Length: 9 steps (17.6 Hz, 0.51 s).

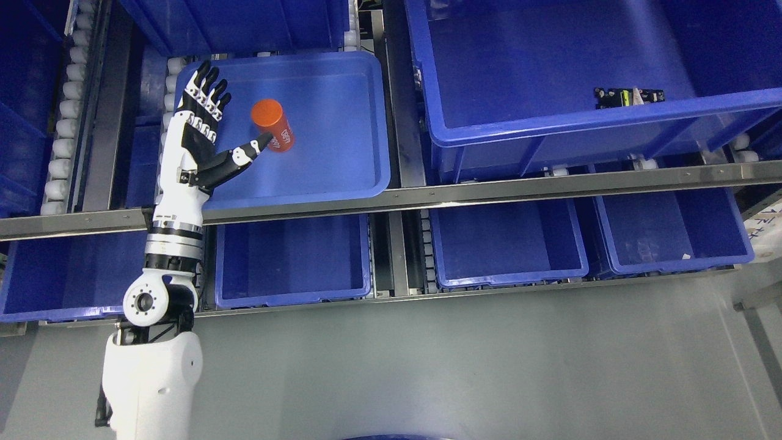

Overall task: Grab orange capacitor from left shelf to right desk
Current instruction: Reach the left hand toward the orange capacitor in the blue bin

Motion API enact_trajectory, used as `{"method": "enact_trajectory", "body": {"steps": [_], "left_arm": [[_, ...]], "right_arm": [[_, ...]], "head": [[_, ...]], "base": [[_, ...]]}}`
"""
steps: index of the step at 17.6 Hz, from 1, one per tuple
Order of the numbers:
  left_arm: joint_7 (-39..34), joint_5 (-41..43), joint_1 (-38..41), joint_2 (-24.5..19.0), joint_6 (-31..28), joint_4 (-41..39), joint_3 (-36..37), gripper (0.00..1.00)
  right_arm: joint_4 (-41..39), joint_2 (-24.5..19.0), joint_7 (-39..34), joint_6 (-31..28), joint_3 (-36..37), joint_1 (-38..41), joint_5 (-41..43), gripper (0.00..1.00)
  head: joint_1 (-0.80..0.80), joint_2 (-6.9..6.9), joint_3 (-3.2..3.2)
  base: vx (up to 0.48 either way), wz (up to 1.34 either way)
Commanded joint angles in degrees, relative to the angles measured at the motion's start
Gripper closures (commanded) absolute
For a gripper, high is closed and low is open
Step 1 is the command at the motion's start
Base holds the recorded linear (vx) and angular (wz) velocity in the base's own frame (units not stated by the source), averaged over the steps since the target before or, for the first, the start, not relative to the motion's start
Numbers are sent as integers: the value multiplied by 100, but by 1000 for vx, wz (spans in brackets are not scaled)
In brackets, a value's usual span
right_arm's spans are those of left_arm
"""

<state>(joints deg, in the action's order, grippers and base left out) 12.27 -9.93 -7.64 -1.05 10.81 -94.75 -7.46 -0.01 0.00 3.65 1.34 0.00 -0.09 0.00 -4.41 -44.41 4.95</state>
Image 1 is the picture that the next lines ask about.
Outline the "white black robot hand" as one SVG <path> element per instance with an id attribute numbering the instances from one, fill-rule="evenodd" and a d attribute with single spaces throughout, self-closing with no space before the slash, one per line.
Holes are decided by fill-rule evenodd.
<path id="1" fill-rule="evenodd" d="M 273 139 L 270 133 L 260 133 L 217 152 L 220 123 L 231 99 L 227 80 L 219 78 L 219 69 L 208 60 L 188 78 L 167 129 L 154 226 L 178 222 L 189 229 L 201 227 L 203 206 L 214 190 L 251 167 Z"/>

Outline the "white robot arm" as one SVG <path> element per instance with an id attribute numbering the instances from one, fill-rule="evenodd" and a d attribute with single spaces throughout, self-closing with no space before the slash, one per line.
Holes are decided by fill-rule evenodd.
<path id="1" fill-rule="evenodd" d="M 203 226 L 155 217 L 144 267 L 106 342 L 95 425 L 117 439 L 187 439 L 203 349 L 193 330 Z"/>

